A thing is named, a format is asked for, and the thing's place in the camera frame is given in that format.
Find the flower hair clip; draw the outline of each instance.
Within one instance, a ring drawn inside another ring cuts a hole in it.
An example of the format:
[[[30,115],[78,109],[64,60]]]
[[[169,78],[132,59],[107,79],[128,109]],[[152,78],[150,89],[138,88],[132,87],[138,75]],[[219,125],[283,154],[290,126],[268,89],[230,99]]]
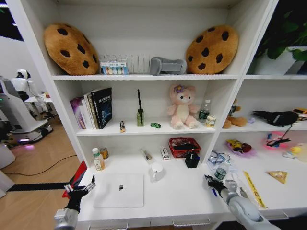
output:
[[[178,85],[174,88],[174,92],[176,93],[180,93],[180,92],[183,92],[184,89],[186,89],[186,87],[184,85]]]

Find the black book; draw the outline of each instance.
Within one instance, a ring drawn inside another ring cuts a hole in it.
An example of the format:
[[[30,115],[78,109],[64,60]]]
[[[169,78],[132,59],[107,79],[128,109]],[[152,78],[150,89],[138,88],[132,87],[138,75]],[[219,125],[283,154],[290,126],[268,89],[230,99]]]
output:
[[[99,129],[103,129],[112,119],[112,88],[91,92]]]

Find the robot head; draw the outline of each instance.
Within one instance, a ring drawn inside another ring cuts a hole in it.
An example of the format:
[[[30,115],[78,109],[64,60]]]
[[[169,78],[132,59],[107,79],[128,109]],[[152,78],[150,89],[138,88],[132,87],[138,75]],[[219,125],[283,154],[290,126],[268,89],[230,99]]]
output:
[[[28,79],[30,77],[31,77],[30,73],[28,71],[26,71],[25,69],[17,70],[17,77],[16,78]]]

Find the red box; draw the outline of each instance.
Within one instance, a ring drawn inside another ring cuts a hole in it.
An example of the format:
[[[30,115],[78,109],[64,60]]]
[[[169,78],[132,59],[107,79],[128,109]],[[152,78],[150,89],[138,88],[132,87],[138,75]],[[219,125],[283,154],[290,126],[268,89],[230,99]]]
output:
[[[185,143],[192,144],[192,145],[196,146],[196,148],[195,149],[189,149],[189,150],[176,150],[173,147],[173,144],[178,146],[178,145],[185,144]],[[201,147],[196,142],[196,140],[194,140],[193,138],[171,138],[168,142],[168,146],[171,149],[171,152],[172,152],[172,154],[175,158],[185,158],[189,151],[193,151],[193,152],[199,154],[200,150],[201,150]]]

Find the wooden floor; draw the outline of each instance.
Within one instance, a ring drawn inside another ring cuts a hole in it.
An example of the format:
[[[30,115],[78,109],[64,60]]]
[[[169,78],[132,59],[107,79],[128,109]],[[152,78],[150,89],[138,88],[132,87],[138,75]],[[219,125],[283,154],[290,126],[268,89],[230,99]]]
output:
[[[51,120],[53,132],[43,140],[12,149],[16,160],[2,169],[4,173],[35,174],[49,168],[58,160],[75,152],[58,118]],[[76,172],[77,157],[65,159],[47,172],[37,176],[8,175],[16,184],[68,182]],[[63,190],[8,192],[0,198],[1,230],[52,230],[57,209],[67,205]],[[139,230],[173,230],[173,226],[139,228]]]

